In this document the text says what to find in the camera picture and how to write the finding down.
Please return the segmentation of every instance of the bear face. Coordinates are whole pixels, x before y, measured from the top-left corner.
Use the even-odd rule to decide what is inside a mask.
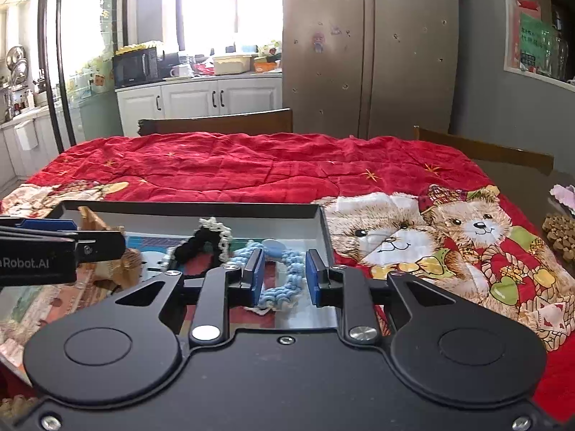
[[[498,198],[488,194],[479,194],[468,201],[437,204],[424,218],[458,247],[498,245],[511,231],[511,218],[499,206]]]
[[[323,198],[334,250],[360,264],[414,263],[441,248],[445,237],[419,213],[415,196],[372,193]]]

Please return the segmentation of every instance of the teddy bear print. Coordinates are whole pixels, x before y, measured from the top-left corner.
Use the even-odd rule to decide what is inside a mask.
[[[415,196],[372,193],[323,198],[334,251],[384,279],[402,270],[468,299],[477,299],[475,282],[461,254],[419,213]]]
[[[575,283],[541,238],[512,224],[498,189],[430,185],[419,201],[424,220],[467,262],[484,296],[480,304],[529,326],[547,349],[558,348],[575,328]]]

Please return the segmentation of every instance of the wooden chair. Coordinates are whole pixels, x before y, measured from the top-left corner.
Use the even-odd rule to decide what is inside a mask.
[[[480,140],[461,138],[452,134],[436,133],[419,126],[414,126],[413,129],[415,139],[452,147],[460,150],[471,159],[535,168],[545,175],[549,175],[553,170],[553,156],[548,154],[506,148],[481,142]]]
[[[148,134],[193,133],[246,133],[257,134],[292,133],[293,113],[289,108],[239,115],[205,116],[201,118],[178,118],[166,120],[142,119],[138,122],[140,136]]]

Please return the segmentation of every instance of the kitchen counter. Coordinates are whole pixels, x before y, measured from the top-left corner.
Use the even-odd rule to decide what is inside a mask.
[[[215,81],[215,80],[223,80],[223,79],[257,79],[257,78],[267,78],[267,77],[275,77],[281,78],[282,73],[256,73],[255,71],[248,71],[246,73],[241,74],[222,74],[221,76],[179,76],[179,77],[167,77],[161,81],[156,83],[149,83],[149,84],[139,84],[133,85],[130,87],[122,87],[120,89],[116,89],[116,92],[123,92],[123,91],[131,91],[133,89],[138,89],[141,87],[153,87],[153,86],[161,86],[166,84],[176,84],[176,83],[193,83],[199,81]]]
[[[38,118],[39,116],[44,116],[44,115],[49,115],[50,113],[48,112],[48,106],[44,106],[44,107],[34,107],[31,110],[28,110],[25,113],[21,113],[19,115],[16,115],[15,117],[13,117],[12,120],[6,122],[6,123],[2,123],[2,125],[0,125],[0,130],[3,130],[4,128],[9,128],[10,126],[14,126],[17,125],[18,123],[22,123],[25,120],[31,120],[32,118]]]

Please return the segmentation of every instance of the black microwave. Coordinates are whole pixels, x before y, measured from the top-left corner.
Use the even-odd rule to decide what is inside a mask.
[[[159,80],[160,61],[156,47],[140,48],[115,55],[112,58],[112,66],[116,88]]]

